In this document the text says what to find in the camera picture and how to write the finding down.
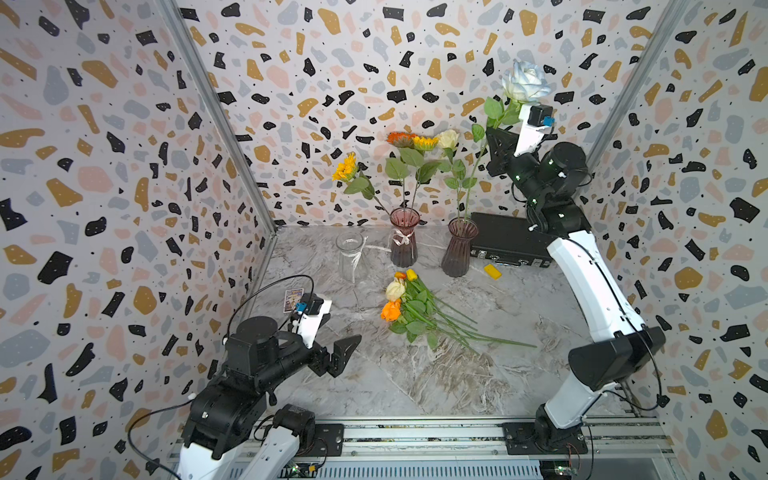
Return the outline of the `white rose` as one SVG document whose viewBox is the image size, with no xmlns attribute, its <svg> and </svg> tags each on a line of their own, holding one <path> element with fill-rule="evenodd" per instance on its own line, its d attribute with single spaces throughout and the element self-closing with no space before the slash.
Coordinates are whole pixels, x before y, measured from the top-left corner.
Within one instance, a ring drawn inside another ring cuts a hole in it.
<svg viewBox="0 0 768 480">
<path fill-rule="evenodd" d="M 474 122 L 471 126 L 473 141 L 478 145 L 477 159 L 473 162 L 470 175 L 462 181 L 461 190 L 465 193 L 465 218 L 469 217 L 474 186 L 477 184 L 476 172 L 482 158 L 490 151 L 489 138 L 491 129 L 512 127 L 527 123 L 534 106 L 541 106 L 542 100 L 549 96 L 553 87 L 545 78 L 544 69 L 531 62 L 515 59 L 512 67 L 502 75 L 502 97 L 487 97 L 483 102 L 485 123 Z"/>
</svg>

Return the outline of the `yellow sunflower large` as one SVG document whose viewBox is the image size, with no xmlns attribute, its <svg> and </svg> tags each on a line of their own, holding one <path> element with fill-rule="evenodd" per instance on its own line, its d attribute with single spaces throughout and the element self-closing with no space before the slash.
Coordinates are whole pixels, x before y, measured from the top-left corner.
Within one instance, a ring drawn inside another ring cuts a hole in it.
<svg viewBox="0 0 768 480">
<path fill-rule="evenodd" d="M 434 137 L 415 136 L 413 138 L 412 160 L 415 171 L 416 185 L 413 191 L 412 208 L 417 210 L 417 196 L 422 185 L 428 183 L 438 170 L 440 161 L 427 160 L 426 154 L 432 152 L 438 145 L 438 139 Z"/>
</svg>

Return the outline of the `yellow sunflower small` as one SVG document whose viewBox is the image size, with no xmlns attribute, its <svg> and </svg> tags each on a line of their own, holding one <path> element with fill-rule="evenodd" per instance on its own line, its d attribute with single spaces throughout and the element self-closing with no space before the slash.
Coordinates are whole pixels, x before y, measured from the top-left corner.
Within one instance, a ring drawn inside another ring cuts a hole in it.
<svg viewBox="0 0 768 480">
<path fill-rule="evenodd" d="M 359 194 L 366 200 L 374 201 L 387 215 L 391 214 L 391 211 L 378 198 L 371 178 L 361 167 L 361 163 L 355 153 L 349 153 L 337 164 L 332 179 L 343 186 L 344 194 Z"/>
</svg>

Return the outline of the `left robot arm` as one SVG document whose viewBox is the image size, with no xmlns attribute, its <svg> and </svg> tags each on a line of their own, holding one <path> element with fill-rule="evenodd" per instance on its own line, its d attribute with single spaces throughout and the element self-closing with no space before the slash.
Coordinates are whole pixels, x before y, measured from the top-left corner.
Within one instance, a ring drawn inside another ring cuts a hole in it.
<svg viewBox="0 0 768 480">
<path fill-rule="evenodd" d="M 342 338 L 331 348 L 317 342 L 331 305 L 305 294 L 289 317 L 288 329 L 259 315 L 227 336 L 221 372 L 191 402 L 177 478 L 313 478 L 328 459 L 342 454 L 343 424 L 320 424 L 313 412 L 292 404 L 266 412 L 277 403 L 277 388 L 302 369 L 333 378 L 345 371 L 362 337 Z M 264 436 L 259 449 L 236 474 L 234 468 L 256 433 Z"/>
</svg>

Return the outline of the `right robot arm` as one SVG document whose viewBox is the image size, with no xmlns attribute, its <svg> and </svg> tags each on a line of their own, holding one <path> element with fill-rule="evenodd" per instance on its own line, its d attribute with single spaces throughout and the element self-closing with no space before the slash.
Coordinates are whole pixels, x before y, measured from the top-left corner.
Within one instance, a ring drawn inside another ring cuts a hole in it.
<svg viewBox="0 0 768 480">
<path fill-rule="evenodd" d="M 555 453 L 577 446 L 588 411 L 652 362 L 666 338 L 661 328 L 647 326 L 621 293 L 573 199 L 589 176 L 583 149 L 559 142 L 539 157 L 540 138 L 527 146 L 522 134 L 490 128 L 486 139 L 488 173 L 508 176 L 524 196 L 530 229 L 550 238 L 547 251 L 568 280 L 592 339 L 569 352 L 568 377 L 536 411 L 531 440 L 539 451 Z"/>
</svg>

